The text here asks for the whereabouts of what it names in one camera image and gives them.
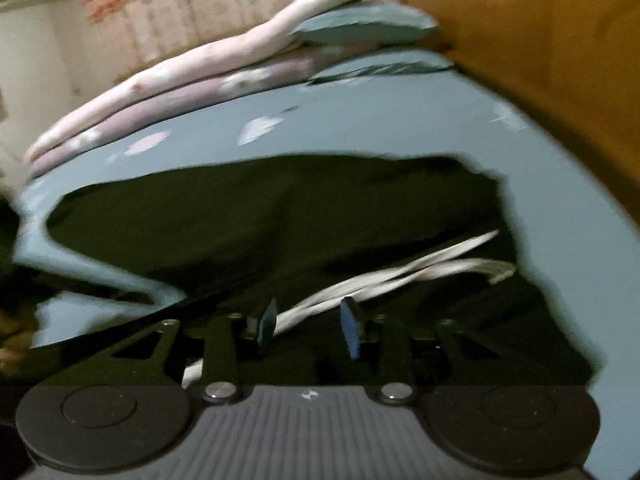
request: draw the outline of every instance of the pink blanket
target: pink blanket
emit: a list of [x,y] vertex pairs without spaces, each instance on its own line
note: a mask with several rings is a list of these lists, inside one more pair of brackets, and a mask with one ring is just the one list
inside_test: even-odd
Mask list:
[[374,49],[371,44],[304,47],[260,66],[204,79],[140,101],[39,156],[29,166],[29,175],[31,178],[41,176],[81,153],[121,139],[150,124],[243,95],[306,81],[315,72]]
[[208,43],[143,70],[60,119],[31,145],[24,161],[33,162],[51,148],[137,101],[274,56],[293,41],[290,33],[298,24],[349,1],[295,0],[268,22],[244,34]]

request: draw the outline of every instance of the silver screw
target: silver screw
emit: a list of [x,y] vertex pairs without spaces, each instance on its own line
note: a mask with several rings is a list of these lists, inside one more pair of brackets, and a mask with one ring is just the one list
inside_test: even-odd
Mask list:
[[414,389],[404,383],[389,383],[382,386],[380,393],[388,400],[405,400],[411,397]]
[[229,400],[238,392],[238,388],[233,383],[220,381],[218,383],[207,384],[204,388],[204,395],[207,400],[224,401]]

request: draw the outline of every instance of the purple blanket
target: purple blanket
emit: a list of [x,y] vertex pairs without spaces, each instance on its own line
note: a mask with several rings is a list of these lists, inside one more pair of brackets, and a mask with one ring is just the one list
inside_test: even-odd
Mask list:
[[145,126],[244,95],[306,81],[332,64],[375,49],[372,44],[303,47],[258,66],[203,79],[140,101],[39,156],[28,167],[29,176],[41,176],[81,153]]

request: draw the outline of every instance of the white drawstring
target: white drawstring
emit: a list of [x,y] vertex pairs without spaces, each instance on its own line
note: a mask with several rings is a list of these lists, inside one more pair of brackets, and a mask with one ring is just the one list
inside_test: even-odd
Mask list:
[[[376,270],[350,278],[301,301],[293,308],[278,314],[274,335],[282,334],[310,316],[331,310],[340,305],[343,298],[351,296],[356,301],[365,301],[396,290],[411,282],[426,282],[461,272],[486,274],[492,285],[510,277],[516,270],[514,264],[488,258],[454,258],[468,253],[495,237],[498,231],[470,238],[451,247],[427,254],[402,267]],[[187,388],[202,375],[202,360],[187,367],[182,386]]]

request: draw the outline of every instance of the light blue bed sheet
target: light blue bed sheet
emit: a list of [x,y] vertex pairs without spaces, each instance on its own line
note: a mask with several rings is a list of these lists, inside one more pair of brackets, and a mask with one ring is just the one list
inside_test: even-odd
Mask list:
[[181,297],[171,287],[47,240],[42,221],[63,194],[171,168],[299,152],[454,153],[478,171],[503,176],[522,272],[552,298],[572,341],[604,360],[591,389],[603,420],[588,469],[602,480],[623,480],[640,467],[638,232],[546,132],[455,72],[302,84],[246,96],[155,124],[41,177],[21,198],[31,222],[16,259],[145,291],[157,304],[56,298],[41,310],[46,325],[38,344],[77,335],[112,316],[140,316]]

